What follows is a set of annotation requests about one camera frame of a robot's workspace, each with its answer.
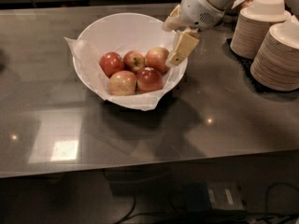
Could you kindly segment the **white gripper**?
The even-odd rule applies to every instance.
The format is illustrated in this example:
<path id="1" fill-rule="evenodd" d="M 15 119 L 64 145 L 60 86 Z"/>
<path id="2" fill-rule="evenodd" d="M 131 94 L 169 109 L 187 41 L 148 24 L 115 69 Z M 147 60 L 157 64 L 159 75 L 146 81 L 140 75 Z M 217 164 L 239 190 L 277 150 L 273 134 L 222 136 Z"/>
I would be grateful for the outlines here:
<path id="1" fill-rule="evenodd" d="M 171 32 L 179 28 L 180 23 L 185 27 L 209 29 L 224 16 L 222 5 L 223 0 L 181 0 L 180 5 L 176 5 L 164 21 L 162 29 Z M 196 48 L 199 40 L 199 33 L 191 28 L 176 31 L 166 65 L 179 66 Z"/>

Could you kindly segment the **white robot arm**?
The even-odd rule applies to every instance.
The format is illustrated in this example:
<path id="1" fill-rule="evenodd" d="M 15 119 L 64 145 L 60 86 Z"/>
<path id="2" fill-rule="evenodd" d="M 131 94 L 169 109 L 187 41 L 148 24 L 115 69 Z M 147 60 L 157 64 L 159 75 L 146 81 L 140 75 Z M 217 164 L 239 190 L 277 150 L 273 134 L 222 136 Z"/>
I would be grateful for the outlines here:
<path id="1" fill-rule="evenodd" d="M 246 0 L 181 0 L 172 10 L 163 24 L 167 32 L 183 27 L 177 32 L 166 65 L 180 65 L 192 53 L 199 43 L 199 33 L 216 25 L 230 10 L 242 5 Z M 299 15 L 299 0 L 253 0 L 246 8 L 245 14 L 257 21 L 285 21 L 288 13 Z"/>

